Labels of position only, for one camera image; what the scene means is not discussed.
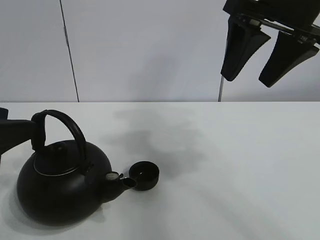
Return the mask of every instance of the white table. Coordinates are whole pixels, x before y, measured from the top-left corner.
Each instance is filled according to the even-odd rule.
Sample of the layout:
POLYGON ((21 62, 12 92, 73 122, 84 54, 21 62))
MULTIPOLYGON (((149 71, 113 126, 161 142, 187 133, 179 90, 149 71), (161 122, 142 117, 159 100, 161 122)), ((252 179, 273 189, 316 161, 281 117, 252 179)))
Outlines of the white table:
MULTIPOLYGON (((115 171, 160 168, 148 192, 127 191, 76 225, 26 218, 14 194, 31 155, 2 156, 3 240, 318 240, 320 103, 3 103, 10 119, 44 109, 70 115, 115 171)), ((47 143, 72 136, 46 119, 47 143)))

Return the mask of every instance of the black object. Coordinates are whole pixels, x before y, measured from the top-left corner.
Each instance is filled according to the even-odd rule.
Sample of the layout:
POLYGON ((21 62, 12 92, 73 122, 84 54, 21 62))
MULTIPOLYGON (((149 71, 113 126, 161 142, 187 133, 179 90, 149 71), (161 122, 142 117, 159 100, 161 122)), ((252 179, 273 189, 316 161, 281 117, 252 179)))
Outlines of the black object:
POLYGON ((38 222, 77 222, 136 186, 132 178, 112 171, 104 152, 86 142, 78 125, 60 111, 44 110, 32 121, 0 120, 0 154, 29 139, 35 153, 22 167, 16 189, 23 210, 38 222), (74 140, 45 146, 47 115, 63 122, 74 140))
POLYGON ((152 162, 140 161, 129 170, 130 178, 137 183, 134 188, 137 191, 147 191, 157 185, 159 180, 159 168, 152 162))
POLYGON ((320 44, 320 27, 313 24, 320 13, 318 0, 227 0, 223 10, 230 14, 221 70, 228 81, 233 81, 270 39, 261 31, 261 25, 280 31, 259 78, 267 87, 319 51, 314 45, 320 44))

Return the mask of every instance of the black kettle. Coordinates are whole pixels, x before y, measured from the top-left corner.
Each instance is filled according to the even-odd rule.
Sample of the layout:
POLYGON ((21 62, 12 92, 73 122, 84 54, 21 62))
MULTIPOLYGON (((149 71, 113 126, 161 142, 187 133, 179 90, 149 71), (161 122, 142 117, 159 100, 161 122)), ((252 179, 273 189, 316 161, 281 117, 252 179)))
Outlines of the black kettle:
POLYGON ((16 190, 23 210, 37 222, 55 226, 75 223, 137 184, 112 171, 105 153, 86 142, 65 113, 44 110, 31 121, 0 119, 0 155, 30 139, 35 152, 22 167, 16 190), (64 123, 74 140, 45 146, 47 115, 64 123))

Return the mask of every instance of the white wall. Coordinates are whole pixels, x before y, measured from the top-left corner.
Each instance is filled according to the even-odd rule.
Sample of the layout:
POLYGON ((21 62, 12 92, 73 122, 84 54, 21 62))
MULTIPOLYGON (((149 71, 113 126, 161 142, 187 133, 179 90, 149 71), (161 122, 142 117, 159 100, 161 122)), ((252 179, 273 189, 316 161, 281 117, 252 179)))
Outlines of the white wall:
MULTIPOLYGON (((320 17, 315 23, 320 24, 320 17)), ((222 101, 320 101, 320 53, 294 68, 271 88, 259 81, 278 36, 274 29, 263 27, 263 31, 272 39, 253 55, 233 82, 224 82, 222 101)))
POLYGON ((77 101, 58 0, 0 2, 0 101, 77 101))
POLYGON ((216 101, 225 0, 63 0, 80 101, 216 101))

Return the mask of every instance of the kettle spout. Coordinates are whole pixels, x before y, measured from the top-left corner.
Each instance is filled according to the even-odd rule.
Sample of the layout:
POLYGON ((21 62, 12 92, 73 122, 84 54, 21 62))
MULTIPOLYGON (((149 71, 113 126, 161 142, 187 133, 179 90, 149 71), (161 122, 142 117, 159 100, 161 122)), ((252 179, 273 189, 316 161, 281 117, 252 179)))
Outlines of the kettle spout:
POLYGON ((115 174, 118 175, 116 172, 108 173, 105 180, 100 185, 98 195, 101 203, 107 203, 115 200, 124 191, 132 189, 137 185, 137 182, 130 177, 121 179, 123 175, 118 175, 118 177, 115 179, 108 178, 108 176, 115 174))
POLYGON ((35 129, 33 121, 0 119, 0 155, 30 140, 35 129))

